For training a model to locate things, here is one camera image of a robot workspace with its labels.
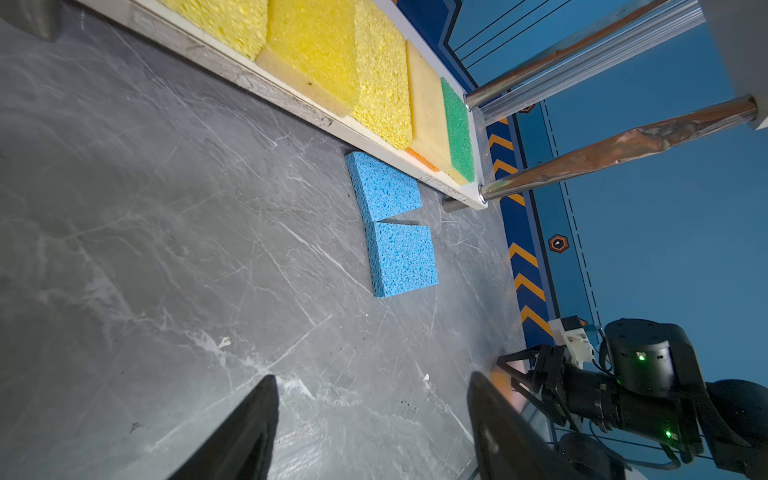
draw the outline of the sponge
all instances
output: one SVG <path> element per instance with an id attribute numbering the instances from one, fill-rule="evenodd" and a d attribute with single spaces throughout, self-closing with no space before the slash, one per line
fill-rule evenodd
<path id="1" fill-rule="evenodd" d="M 366 227 L 366 242 L 374 296 L 392 296 L 437 284 L 429 227 L 375 222 Z"/>
<path id="2" fill-rule="evenodd" d="M 451 169 L 445 172 L 459 185 L 475 181 L 475 157 L 469 140 L 467 107 L 451 85 L 444 79 L 442 98 L 445 101 L 445 119 L 448 122 L 448 140 L 451 147 Z"/>
<path id="3" fill-rule="evenodd" d="M 411 150 L 410 148 L 406 148 L 406 152 L 408 152 L 408 155 L 411 157 L 414 157 L 416 160 L 420 161 L 425 167 L 427 167 L 429 170 L 433 172 L 439 172 L 440 169 L 438 169 L 435 165 L 430 164 L 426 158 L 422 157 L 415 151 Z"/>
<path id="4" fill-rule="evenodd" d="M 358 0 L 271 0 L 256 63 L 335 115 L 357 104 Z"/>
<path id="5" fill-rule="evenodd" d="M 411 144 L 406 40 L 371 0 L 355 13 L 359 100 L 352 116 L 398 150 Z"/>
<path id="6" fill-rule="evenodd" d="M 255 60 L 266 44 L 267 0 L 161 0 L 234 51 Z"/>
<path id="7" fill-rule="evenodd" d="M 353 152 L 346 156 L 346 166 L 366 223 L 423 206 L 416 180 L 381 160 L 363 152 Z"/>
<path id="8" fill-rule="evenodd" d="M 413 141 L 406 151 L 445 171 L 451 168 L 451 151 L 440 77 L 410 41 L 406 53 L 413 123 Z"/>

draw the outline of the blue wall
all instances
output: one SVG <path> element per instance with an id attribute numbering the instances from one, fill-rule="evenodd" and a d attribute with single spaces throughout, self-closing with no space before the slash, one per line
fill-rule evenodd
<path id="1" fill-rule="evenodd" d="M 536 104 L 528 113 L 515 115 L 523 140 L 522 150 L 529 167 L 549 161 L 555 156 L 550 144 L 548 124 L 544 119 L 545 110 L 541 104 Z M 585 282 L 579 265 L 581 238 L 569 223 L 569 212 L 564 205 L 561 190 L 560 184 L 554 184 L 531 192 L 544 244 L 541 249 L 546 257 L 551 289 L 554 290 L 553 302 L 559 318 L 576 315 L 588 323 L 596 323 L 590 308 L 591 285 Z M 569 246 L 566 251 L 558 253 L 549 248 L 549 240 L 556 235 L 567 239 Z M 596 334 L 591 335 L 591 340 L 593 343 L 598 342 Z"/>
<path id="2" fill-rule="evenodd" d="M 546 105 L 565 153 L 733 96 L 701 25 Z M 622 316 L 677 323 L 696 347 L 705 380 L 741 378 L 768 386 L 766 178 L 768 131 L 741 126 L 568 181 L 603 323 Z M 627 457 L 647 455 L 645 449 L 617 450 Z M 676 472 L 644 473 L 736 478 L 708 460 Z"/>
<path id="3" fill-rule="evenodd" d="M 517 22 L 463 61 L 464 66 L 469 66 L 508 39 L 520 34 L 488 57 L 468 67 L 469 73 L 477 83 L 483 85 L 626 3 L 628 0 L 464 0 L 449 45 L 459 58 L 465 58 L 477 47 Z M 459 48 L 513 7 L 515 8 L 512 12 Z"/>

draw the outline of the black wire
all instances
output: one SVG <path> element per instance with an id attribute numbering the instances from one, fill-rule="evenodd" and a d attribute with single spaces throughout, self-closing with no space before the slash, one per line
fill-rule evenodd
<path id="1" fill-rule="evenodd" d="M 612 448 L 610 448 L 608 445 L 605 445 L 603 443 L 603 441 L 600 440 L 600 437 L 598 437 L 598 434 L 596 434 L 594 432 L 594 424 L 593 424 L 591 419 L 589 420 L 589 430 L 590 430 L 590 432 L 592 432 L 592 436 L 594 436 L 594 439 L 597 440 L 598 443 L 600 443 L 600 445 L 602 445 L 604 448 L 610 450 L 611 452 L 614 452 L 614 450 Z M 680 460 L 674 454 L 672 449 L 670 449 L 669 447 L 666 447 L 666 448 L 661 448 L 660 450 L 664 450 L 664 453 L 666 453 L 667 456 L 669 457 L 669 459 L 671 460 L 670 463 L 642 462 L 640 460 L 627 460 L 626 458 L 624 459 L 624 461 L 626 463 L 629 463 L 630 465 L 637 465 L 637 466 L 646 467 L 646 468 L 654 468 L 656 470 L 674 470 L 674 469 L 680 467 Z"/>
<path id="2" fill-rule="evenodd" d="M 517 25 L 518 23 L 520 23 L 520 21 L 522 21 L 522 19 L 523 19 L 523 18 L 525 18 L 525 17 L 529 16 L 529 15 L 530 15 L 531 13 L 533 13 L 533 12 L 536 12 L 538 9 L 540 9 L 541 7 L 543 7 L 543 6 L 544 6 L 544 5 L 545 5 L 547 2 L 549 2 L 549 0 L 544 0 L 544 1 L 543 1 L 543 2 L 542 2 L 542 3 L 541 3 L 539 6 L 538 6 L 538 7 L 534 8 L 534 9 L 533 9 L 533 10 L 531 10 L 530 12 L 526 13 L 525 15 L 521 16 L 520 18 L 518 18 L 517 20 L 515 20 L 514 22 L 512 22 L 512 24 L 511 24 L 511 25 L 509 25 L 509 26 L 508 26 L 507 28 L 505 28 L 504 30 L 502 30 L 502 31 L 500 31 L 499 33 L 497 33 L 496 35 L 494 35 L 494 36 L 490 37 L 486 43 L 484 43 L 484 44 L 480 45 L 480 46 L 479 46 L 479 47 L 477 47 L 475 50 L 472 50 L 472 51 L 470 51 L 470 52 L 469 52 L 467 55 L 465 55 L 465 56 L 464 56 L 464 58 L 462 58 L 462 61 L 466 60 L 466 59 L 469 57 L 469 55 L 472 55 L 472 54 L 473 54 L 473 53 L 475 53 L 477 50 L 479 50 L 479 49 L 481 49 L 481 48 L 485 47 L 485 46 L 486 46 L 486 45 L 487 45 L 487 44 L 488 44 L 488 43 L 489 43 L 491 40 L 493 40 L 494 38 L 498 37 L 499 35 L 501 35 L 501 34 L 502 34 L 502 33 L 504 33 L 505 31 L 509 30 L 510 28 L 512 28 L 512 27 L 514 27 L 515 25 Z"/>
<path id="3" fill-rule="evenodd" d="M 559 431 L 559 432 L 573 433 L 573 430 L 559 429 L 557 427 L 555 427 L 554 429 Z M 592 422 L 589 422 L 589 429 L 592 431 L 592 436 L 595 437 L 596 439 L 611 440 L 612 442 L 619 442 L 619 443 L 627 443 L 629 445 L 636 445 L 638 447 L 645 447 L 646 449 L 664 450 L 661 447 L 656 447 L 656 446 L 653 446 L 653 445 L 645 445 L 644 443 L 636 443 L 636 442 L 629 442 L 628 440 L 612 439 L 611 437 L 601 437 L 599 435 L 596 435 L 594 433 L 594 430 L 592 430 Z M 698 457 L 698 458 L 705 458 L 706 460 L 714 460 L 714 458 L 707 457 L 706 455 L 696 455 L 696 457 Z"/>
<path id="4" fill-rule="evenodd" d="M 611 371 L 614 369 L 614 364 L 611 361 L 611 355 L 608 353 L 608 344 L 607 340 L 605 339 L 605 332 L 603 331 L 603 326 L 601 325 L 599 328 L 597 328 L 598 333 L 600 333 L 600 337 L 603 339 L 602 342 L 600 342 L 600 345 L 598 346 L 598 355 L 600 357 L 600 363 L 605 363 L 603 361 L 603 346 L 605 346 L 605 356 L 608 362 L 611 364 L 610 369 L 603 369 L 602 365 L 598 365 L 595 363 L 595 366 L 600 369 L 600 371 L 605 372 L 606 374 L 610 375 Z"/>
<path id="5" fill-rule="evenodd" d="M 604 369 L 603 367 L 599 366 L 597 362 L 592 359 L 592 364 L 598 368 L 601 372 L 603 372 L 605 375 L 613 376 L 614 374 L 609 372 L 608 370 Z"/>
<path id="6" fill-rule="evenodd" d="M 515 35 L 514 37 L 512 37 L 512 38 L 510 38 L 509 40 L 505 41 L 504 43 L 502 43 L 502 44 L 501 44 L 501 45 L 499 45 L 498 47 L 494 48 L 493 50 L 491 50 L 491 51 L 490 51 L 490 52 L 488 52 L 487 54 L 485 54 L 485 55 L 481 56 L 481 57 L 480 57 L 480 58 L 478 58 L 476 61 L 473 61 L 471 65 L 468 65 L 468 66 L 467 66 L 467 67 L 465 67 L 465 68 L 469 68 L 469 67 L 473 66 L 473 65 L 474 65 L 474 64 L 476 64 L 477 62 L 481 61 L 483 58 L 485 58 L 485 57 L 489 56 L 489 55 L 490 55 L 491 53 L 493 53 L 494 51 L 497 51 L 498 49 L 500 49 L 500 48 L 501 48 L 501 47 L 503 47 L 504 45 L 508 44 L 510 41 L 512 41 L 512 40 L 516 39 L 517 37 L 519 37 L 520 35 L 524 34 L 524 33 L 525 33 L 525 32 L 526 32 L 526 31 L 527 31 L 527 30 L 528 30 L 530 27 L 532 27 L 532 26 L 536 25 L 537 23 L 539 23 L 540 21 L 544 20 L 544 19 L 545 19 L 545 18 L 547 18 L 549 15 L 552 15 L 552 14 L 553 14 L 553 13 L 555 13 L 557 10 L 560 10 L 561 8 L 565 7 L 565 4 L 567 4 L 567 3 L 570 3 L 570 2 L 571 2 L 571 0 L 566 0 L 566 1 L 565 1 L 565 3 L 564 3 L 563 5 L 560 5 L 560 6 L 559 6 L 559 7 L 557 7 L 555 10 L 552 10 L 552 11 L 551 11 L 551 12 L 549 12 L 548 14 L 544 15 L 543 17 L 541 17 L 540 19 L 538 19 L 538 20 L 537 20 L 535 23 L 533 23 L 533 24 L 531 24 L 530 26 L 528 26 L 528 27 L 527 27 L 525 30 L 521 31 L 520 33 L 518 33 L 518 34 L 517 34 L 517 35 Z"/>
<path id="7" fill-rule="evenodd" d="M 469 40 L 465 41 L 464 43 L 462 43 L 462 44 L 461 44 L 461 45 L 459 45 L 458 47 L 454 48 L 454 49 L 453 49 L 453 51 L 457 51 L 457 50 L 459 50 L 461 47 L 463 47 L 464 45 L 467 45 L 467 44 L 468 44 L 470 41 L 474 40 L 474 39 L 475 39 L 475 37 L 477 37 L 478 35 L 480 35 L 482 32 L 484 32 L 484 31 L 488 30 L 488 29 L 489 29 L 489 28 L 490 28 L 490 27 L 491 27 L 491 26 L 492 26 L 494 23 L 498 22 L 499 20 L 501 20 L 502 18 L 504 18 L 505 16 L 507 16 L 507 14 L 508 14 L 509 12 L 511 12 L 512 10 L 515 10 L 517 7 L 519 7 L 519 6 L 520 6 L 520 5 L 522 5 L 523 3 L 525 3 L 525 0 L 521 0 L 521 2 L 520 2 L 520 3 L 518 3 L 518 4 L 517 4 L 517 5 L 515 5 L 514 7 L 510 8 L 509 10 L 507 10 L 506 12 L 504 12 L 504 14 L 503 14 L 501 17 L 499 17 L 499 18 L 495 19 L 493 22 L 489 23 L 489 24 L 488 24 L 488 25 L 487 25 L 485 28 L 483 28 L 481 31 L 479 31 L 479 32 L 477 32 L 476 34 L 474 34 L 474 35 L 472 36 L 472 38 L 470 38 Z"/>

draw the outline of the chrome pole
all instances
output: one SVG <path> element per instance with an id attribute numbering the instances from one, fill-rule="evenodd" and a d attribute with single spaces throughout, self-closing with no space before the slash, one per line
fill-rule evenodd
<path id="1" fill-rule="evenodd" d="M 540 58 L 550 57 L 555 52 L 563 51 L 611 23 L 609 20 L 615 22 L 616 18 L 626 15 L 627 12 L 632 12 L 639 5 L 647 2 L 648 0 L 641 0 L 641 3 L 635 2 L 626 6 L 623 10 L 615 12 L 609 18 L 601 19 L 596 25 L 591 25 L 583 32 L 553 45 L 533 57 L 529 62 L 535 62 Z M 592 45 L 585 45 L 581 50 L 566 58 L 561 58 L 560 61 L 534 77 L 511 86 L 507 93 L 495 100 L 483 104 L 481 110 L 485 124 L 494 124 L 502 118 L 549 98 L 702 23 L 704 23 L 704 13 L 697 0 L 667 2 L 643 15 L 626 28 L 622 28 Z"/>
<path id="2" fill-rule="evenodd" d="M 751 95 L 736 98 L 682 117 L 633 128 L 533 168 L 482 185 L 480 194 L 487 201 L 555 184 L 638 158 L 660 154 L 676 145 L 745 124 L 756 117 L 757 105 Z M 454 212 L 464 206 L 452 198 L 443 202 L 446 212 Z"/>
<path id="3" fill-rule="evenodd" d="M 576 54 L 577 52 L 589 48 L 592 45 L 595 45 L 598 42 L 606 39 L 622 28 L 632 24 L 636 20 L 643 18 L 654 9 L 664 7 L 665 5 L 676 1 L 677 0 L 653 0 L 650 3 L 641 5 L 639 8 L 633 10 L 624 17 L 619 18 L 617 21 L 611 23 L 610 25 L 582 38 L 580 41 L 576 41 L 572 45 L 555 50 L 544 58 L 535 60 L 527 65 L 523 64 L 521 67 L 513 68 L 510 71 L 499 75 L 495 80 L 492 80 L 477 90 L 467 94 L 465 103 L 469 108 L 474 108 L 485 104 L 500 94 L 506 92 L 510 88 L 514 87 L 515 85 L 521 84 L 522 82 L 533 78 L 548 68 L 551 68 L 566 58 Z"/>

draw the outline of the beige sponge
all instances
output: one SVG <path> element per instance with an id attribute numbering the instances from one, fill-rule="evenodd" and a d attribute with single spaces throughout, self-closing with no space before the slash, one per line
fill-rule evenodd
<path id="1" fill-rule="evenodd" d="M 359 98 L 355 10 L 359 0 L 270 0 L 266 47 L 256 63 L 344 117 Z"/>
<path id="2" fill-rule="evenodd" d="M 408 151 L 427 164 L 445 170 L 451 167 L 451 151 L 440 77 L 410 41 L 406 42 L 406 51 L 413 123 L 413 140 Z"/>
<path id="3" fill-rule="evenodd" d="M 406 40 L 371 0 L 355 13 L 359 99 L 352 116 L 398 150 L 411 144 Z"/>
<path id="4" fill-rule="evenodd" d="M 161 0 L 239 54 L 255 60 L 266 45 L 267 0 Z"/>

